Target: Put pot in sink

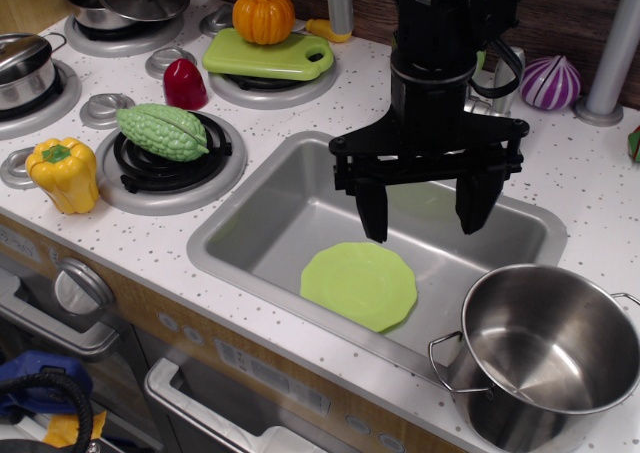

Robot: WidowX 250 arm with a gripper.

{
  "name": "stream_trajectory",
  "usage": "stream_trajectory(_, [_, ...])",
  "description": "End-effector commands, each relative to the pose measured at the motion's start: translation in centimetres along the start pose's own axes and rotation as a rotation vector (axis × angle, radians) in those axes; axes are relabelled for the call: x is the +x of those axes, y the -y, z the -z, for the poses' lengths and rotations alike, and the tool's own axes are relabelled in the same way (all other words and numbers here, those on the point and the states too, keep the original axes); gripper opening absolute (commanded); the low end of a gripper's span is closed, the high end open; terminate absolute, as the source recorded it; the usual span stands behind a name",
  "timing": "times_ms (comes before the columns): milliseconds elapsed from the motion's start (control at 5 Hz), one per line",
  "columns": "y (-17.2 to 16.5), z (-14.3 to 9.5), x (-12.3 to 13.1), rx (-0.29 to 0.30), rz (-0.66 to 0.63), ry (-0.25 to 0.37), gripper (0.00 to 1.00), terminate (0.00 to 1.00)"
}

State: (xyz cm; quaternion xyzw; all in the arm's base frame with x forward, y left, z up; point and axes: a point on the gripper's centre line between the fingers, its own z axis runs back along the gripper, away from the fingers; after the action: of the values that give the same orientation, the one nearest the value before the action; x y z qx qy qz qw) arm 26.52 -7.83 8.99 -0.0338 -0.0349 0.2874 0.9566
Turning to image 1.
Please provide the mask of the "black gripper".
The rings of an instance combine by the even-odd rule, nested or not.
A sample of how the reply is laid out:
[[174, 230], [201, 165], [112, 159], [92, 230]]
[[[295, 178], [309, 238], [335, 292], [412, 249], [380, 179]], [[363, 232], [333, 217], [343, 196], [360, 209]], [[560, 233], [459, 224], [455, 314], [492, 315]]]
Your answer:
[[387, 241], [390, 185], [453, 179], [462, 231], [482, 229], [504, 182], [522, 169], [520, 119], [470, 113], [467, 84], [475, 67], [425, 70], [391, 65], [391, 105], [369, 126], [329, 143], [334, 182], [355, 193], [365, 235]]

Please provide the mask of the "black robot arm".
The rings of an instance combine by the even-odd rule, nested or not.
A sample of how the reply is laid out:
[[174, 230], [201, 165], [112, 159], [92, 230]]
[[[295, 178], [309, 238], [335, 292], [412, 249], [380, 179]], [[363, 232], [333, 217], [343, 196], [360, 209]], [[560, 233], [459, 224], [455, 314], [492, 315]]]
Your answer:
[[333, 139], [337, 189], [356, 200], [366, 236], [384, 242], [390, 185], [452, 179], [462, 230], [481, 229], [504, 182], [521, 169], [522, 120], [470, 113], [477, 55], [492, 48], [512, 72], [487, 98], [516, 91], [523, 65], [503, 41], [520, 0], [394, 0], [391, 105], [378, 121]]

